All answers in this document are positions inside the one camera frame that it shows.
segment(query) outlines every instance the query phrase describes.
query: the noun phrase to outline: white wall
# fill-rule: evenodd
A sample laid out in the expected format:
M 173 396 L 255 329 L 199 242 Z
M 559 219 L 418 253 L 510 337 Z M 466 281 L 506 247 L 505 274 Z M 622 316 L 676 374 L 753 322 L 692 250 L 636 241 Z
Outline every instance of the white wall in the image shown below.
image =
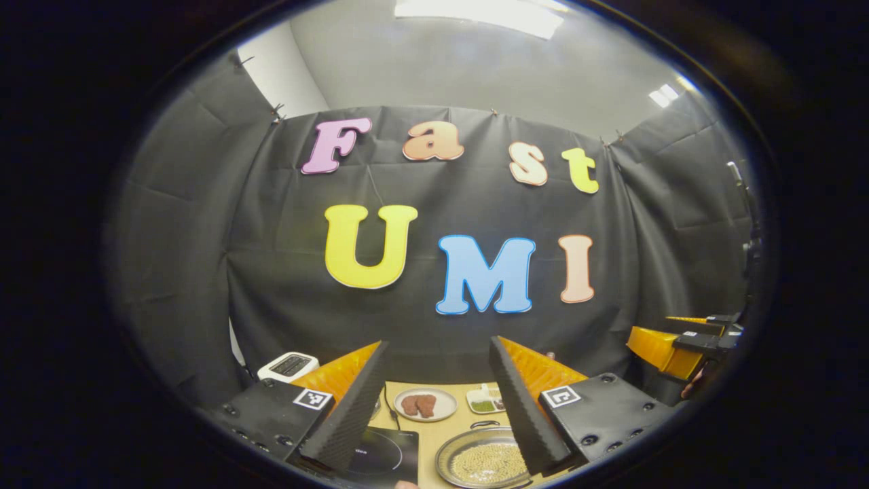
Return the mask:
M 299 52 L 289 21 L 242 44 L 238 55 L 242 61 L 254 57 L 244 68 L 272 107 L 284 104 L 280 115 L 296 117 L 329 109 Z

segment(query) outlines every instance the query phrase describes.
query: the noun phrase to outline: black cooktop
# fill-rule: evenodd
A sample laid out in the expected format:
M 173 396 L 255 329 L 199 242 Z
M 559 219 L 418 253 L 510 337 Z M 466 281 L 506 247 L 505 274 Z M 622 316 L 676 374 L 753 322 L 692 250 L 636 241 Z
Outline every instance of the black cooktop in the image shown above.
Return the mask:
M 348 469 L 335 475 L 353 486 L 393 489 L 399 480 L 416 484 L 419 451 L 417 432 L 369 427 Z

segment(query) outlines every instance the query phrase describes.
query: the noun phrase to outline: cable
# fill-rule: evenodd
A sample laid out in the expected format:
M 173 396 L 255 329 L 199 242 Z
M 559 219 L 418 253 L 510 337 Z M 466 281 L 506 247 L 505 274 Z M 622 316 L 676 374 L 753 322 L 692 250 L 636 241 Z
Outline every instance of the cable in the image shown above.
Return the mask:
M 395 420 L 395 425 L 398 426 L 398 431 L 401 431 L 401 423 L 398 422 L 398 412 L 389 405 L 389 400 L 386 397 L 386 382 L 383 383 L 383 404 L 386 405 L 386 408 L 389 409 L 389 416 Z

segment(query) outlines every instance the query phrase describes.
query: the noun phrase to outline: blue letter m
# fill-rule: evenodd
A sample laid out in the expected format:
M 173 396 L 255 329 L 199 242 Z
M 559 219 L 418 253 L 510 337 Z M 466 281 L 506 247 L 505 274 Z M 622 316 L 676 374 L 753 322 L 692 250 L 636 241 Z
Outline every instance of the blue letter m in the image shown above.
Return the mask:
M 504 242 L 492 266 L 488 266 L 480 246 L 470 236 L 445 236 L 438 242 L 447 253 L 447 289 L 435 309 L 440 314 L 464 314 L 470 305 L 464 299 L 465 284 L 477 311 L 483 312 L 501 288 L 495 301 L 498 312 L 525 312 L 531 309 L 528 298 L 528 264 L 534 241 L 510 238 Z

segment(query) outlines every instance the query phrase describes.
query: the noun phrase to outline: yellow letter u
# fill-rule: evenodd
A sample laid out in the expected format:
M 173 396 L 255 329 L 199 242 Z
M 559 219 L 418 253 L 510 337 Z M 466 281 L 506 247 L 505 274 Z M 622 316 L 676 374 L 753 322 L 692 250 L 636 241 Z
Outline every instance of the yellow letter u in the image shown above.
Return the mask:
M 326 210 L 326 269 L 338 282 L 359 289 L 380 289 L 392 284 L 404 271 L 408 254 L 408 227 L 416 209 L 408 205 L 385 205 L 377 215 L 386 221 L 383 259 L 375 266 L 356 261 L 356 234 L 368 216 L 361 205 L 333 205 Z

